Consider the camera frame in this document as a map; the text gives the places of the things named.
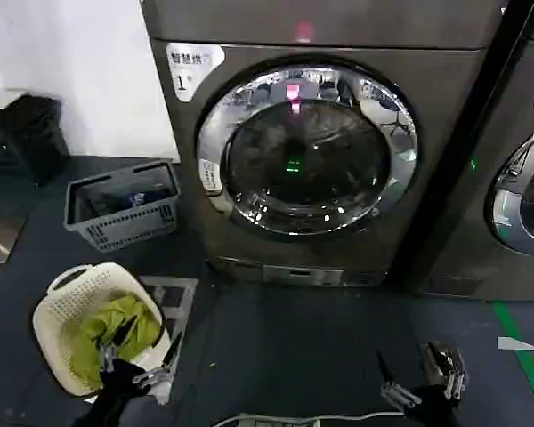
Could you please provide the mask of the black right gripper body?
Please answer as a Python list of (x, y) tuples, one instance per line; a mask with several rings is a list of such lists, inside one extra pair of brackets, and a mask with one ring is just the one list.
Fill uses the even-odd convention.
[(421, 399), (409, 410), (409, 417), (426, 427), (459, 427), (455, 414), (460, 401), (447, 399), (445, 387), (441, 384), (415, 388), (411, 393)]

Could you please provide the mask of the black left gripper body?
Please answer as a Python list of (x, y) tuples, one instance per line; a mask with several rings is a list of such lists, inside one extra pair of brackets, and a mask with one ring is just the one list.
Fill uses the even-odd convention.
[(122, 359), (112, 361), (111, 371), (102, 371), (102, 389), (90, 410), (73, 422), (78, 427), (117, 427), (127, 404), (147, 394), (133, 379), (145, 370)]

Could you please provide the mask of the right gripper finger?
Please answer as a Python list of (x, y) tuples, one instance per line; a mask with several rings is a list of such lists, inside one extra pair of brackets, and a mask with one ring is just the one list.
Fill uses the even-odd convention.
[(396, 383), (380, 350), (377, 352), (377, 360), (383, 378), (381, 396), (397, 409), (413, 409), (417, 405), (417, 397)]
[(460, 399), (466, 388), (466, 369), (462, 351), (446, 342), (421, 342), (419, 353), (425, 380), (440, 385), (446, 399)]

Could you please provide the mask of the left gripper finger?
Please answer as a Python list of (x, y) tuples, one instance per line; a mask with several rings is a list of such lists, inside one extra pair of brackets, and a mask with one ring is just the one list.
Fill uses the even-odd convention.
[(137, 375), (133, 378), (134, 385), (156, 385), (162, 383), (171, 377), (173, 364), (177, 356), (178, 350), (182, 343), (182, 333), (178, 333), (173, 339), (170, 348), (168, 349), (162, 364), (159, 367), (153, 368), (144, 374)]
[(137, 317), (133, 316), (123, 321), (112, 337), (106, 342), (99, 342), (99, 362), (101, 372), (113, 372), (114, 360), (118, 355), (118, 347), (125, 341), (133, 328)]

